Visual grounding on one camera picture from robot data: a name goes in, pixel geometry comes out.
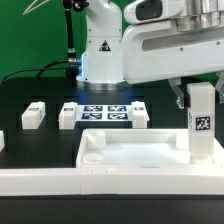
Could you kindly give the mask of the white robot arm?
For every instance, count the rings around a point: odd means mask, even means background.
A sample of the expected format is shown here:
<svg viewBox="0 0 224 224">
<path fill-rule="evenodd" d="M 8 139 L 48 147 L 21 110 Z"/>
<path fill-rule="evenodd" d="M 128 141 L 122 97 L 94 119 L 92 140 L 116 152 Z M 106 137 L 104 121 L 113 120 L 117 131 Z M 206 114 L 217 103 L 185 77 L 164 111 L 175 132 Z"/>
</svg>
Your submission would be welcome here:
<svg viewBox="0 0 224 224">
<path fill-rule="evenodd" d="M 218 73 L 224 103 L 224 0 L 87 0 L 80 80 L 92 87 L 167 80 L 181 107 L 187 76 Z"/>
</svg>

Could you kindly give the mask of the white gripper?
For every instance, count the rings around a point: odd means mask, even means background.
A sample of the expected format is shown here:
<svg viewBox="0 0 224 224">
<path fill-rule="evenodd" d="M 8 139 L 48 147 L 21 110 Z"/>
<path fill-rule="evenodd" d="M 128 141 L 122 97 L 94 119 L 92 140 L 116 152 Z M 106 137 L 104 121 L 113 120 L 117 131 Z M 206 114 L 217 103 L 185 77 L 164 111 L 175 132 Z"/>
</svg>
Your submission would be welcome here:
<svg viewBox="0 0 224 224">
<path fill-rule="evenodd" d="M 187 32 L 178 32 L 174 20 L 130 25 L 122 40 L 122 71 L 130 84 L 169 79 L 180 109 L 179 77 L 219 72 L 216 101 L 224 103 L 224 19 L 219 26 Z"/>
</svg>

